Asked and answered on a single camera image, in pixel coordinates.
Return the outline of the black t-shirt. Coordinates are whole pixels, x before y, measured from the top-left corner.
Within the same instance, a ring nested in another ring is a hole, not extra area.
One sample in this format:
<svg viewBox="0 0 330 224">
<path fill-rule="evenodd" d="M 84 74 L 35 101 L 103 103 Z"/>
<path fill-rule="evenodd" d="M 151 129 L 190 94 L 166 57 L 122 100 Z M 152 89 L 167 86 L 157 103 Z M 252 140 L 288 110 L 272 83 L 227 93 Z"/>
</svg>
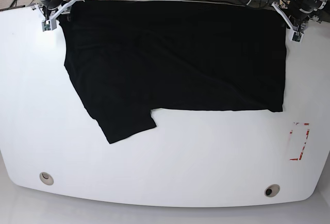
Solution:
<svg viewBox="0 0 330 224">
<path fill-rule="evenodd" d="M 84 1 L 59 24 L 70 81 L 111 144 L 155 128 L 155 109 L 283 110 L 286 26 L 275 11 Z"/>
</svg>

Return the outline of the red tape rectangle marking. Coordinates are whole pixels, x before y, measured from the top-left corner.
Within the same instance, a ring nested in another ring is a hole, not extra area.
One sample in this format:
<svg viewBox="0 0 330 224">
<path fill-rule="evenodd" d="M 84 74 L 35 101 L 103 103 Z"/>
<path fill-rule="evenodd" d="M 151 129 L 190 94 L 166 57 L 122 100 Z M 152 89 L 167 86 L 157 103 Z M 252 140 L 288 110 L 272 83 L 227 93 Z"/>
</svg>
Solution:
<svg viewBox="0 0 330 224">
<path fill-rule="evenodd" d="M 289 161 L 300 161 L 308 141 L 310 123 L 293 123 L 289 133 L 287 157 Z"/>
</svg>

